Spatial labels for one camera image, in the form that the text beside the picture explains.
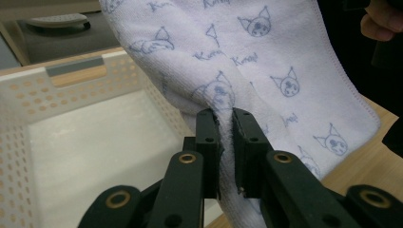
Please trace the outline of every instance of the blue cat print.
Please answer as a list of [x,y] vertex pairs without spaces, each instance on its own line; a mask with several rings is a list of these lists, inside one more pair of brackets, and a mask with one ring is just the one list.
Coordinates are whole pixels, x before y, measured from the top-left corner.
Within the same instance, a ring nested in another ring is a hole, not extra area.
[[101,0],[100,5],[104,12],[112,13],[117,9],[125,0]]
[[217,33],[216,33],[216,29],[214,28],[214,24],[211,24],[210,28],[208,28],[208,30],[205,33],[205,35],[210,36],[211,38],[213,38],[216,41],[217,46],[220,47],[219,40],[217,40]]
[[273,81],[276,83],[277,87],[281,90],[281,93],[285,97],[293,97],[299,93],[299,83],[297,80],[297,75],[294,72],[292,66],[286,77],[276,78],[270,76],[270,78],[273,79]]
[[320,143],[321,146],[327,148],[338,156],[344,155],[348,150],[348,144],[337,132],[336,128],[330,123],[329,135],[326,137],[314,138]]
[[312,159],[311,155],[308,154],[305,150],[299,147],[299,151],[296,153],[296,156],[302,161],[303,164],[311,171],[314,176],[319,179],[320,178],[320,169],[317,163]]
[[206,101],[211,101],[211,108],[216,111],[232,110],[235,104],[234,91],[222,71],[219,72],[216,80],[198,87],[192,96],[197,93],[201,94]]
[[133,50],[135,52],[141,52],[142,54],[150,54],[158,50],[164,50],[164,49],[173,50],[175,47],[169,41],[168,32],[165,30],[164,27],[161,27],[157,31],[154,39],[136,41],[129,48],[130,50]]
[[238,17],[238,20],[240,20],[243,28],[253,37],[267,35],[272,27],[270,23],[270,14],[267,7],[263,8],[258,17],[253,19]]

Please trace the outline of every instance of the white plastic basket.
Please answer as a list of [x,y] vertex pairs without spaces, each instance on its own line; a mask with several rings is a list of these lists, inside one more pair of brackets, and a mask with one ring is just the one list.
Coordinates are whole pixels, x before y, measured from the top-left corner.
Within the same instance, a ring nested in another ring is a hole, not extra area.
[[[51,77],[105,67],[57,87]],[[124,52],[0,77],[0,228],[77,227],[107,188],[160,180],[192,132]],[[206,202],[205,223],[220,207]]]

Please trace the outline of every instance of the wooden table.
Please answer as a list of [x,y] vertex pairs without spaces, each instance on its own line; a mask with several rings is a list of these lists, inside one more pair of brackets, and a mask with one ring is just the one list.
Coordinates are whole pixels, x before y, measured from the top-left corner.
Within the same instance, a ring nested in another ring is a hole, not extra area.
[[[12,68],[0,71],[1,75],[27,69],[61,64],[69,61],[85,59],[113,51],[120,51],[121,47],[79,55],[71,58],[51,61],[48,63]],[[345,195],[347,189],[356,184],[369,184],[381,188],[399,200],[403,201],[403,159],[395,155],[384,144],[382,138],[397,120],[397,117],[383,107],[367,100],[381,119],[381,127],[377,134],[361,148],[352,153],[332,173],[322,181],[323,185]],[[225,216],[216,219],[208,228],[231,227]]]

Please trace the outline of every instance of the human hand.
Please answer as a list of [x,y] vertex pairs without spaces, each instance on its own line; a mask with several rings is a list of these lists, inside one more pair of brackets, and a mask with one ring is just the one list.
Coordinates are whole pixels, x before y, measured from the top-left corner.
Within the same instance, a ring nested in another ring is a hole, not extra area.
[[377,41],[389,41],[403,31],[403,11],[386,0],[371,0],[361,20],[361,33]]

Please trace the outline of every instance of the white towel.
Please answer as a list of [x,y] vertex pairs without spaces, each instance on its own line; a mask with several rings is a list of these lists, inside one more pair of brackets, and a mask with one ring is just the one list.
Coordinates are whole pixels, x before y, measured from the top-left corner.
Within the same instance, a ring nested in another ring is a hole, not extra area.
[[319,179],[379,128],[346,76],[315,0],[100,0],[123,48],[195,128],[211,107],[221,123],[221,208],[234,227],[265,227],[238,194],[232,107],[250,111],[276,150]]

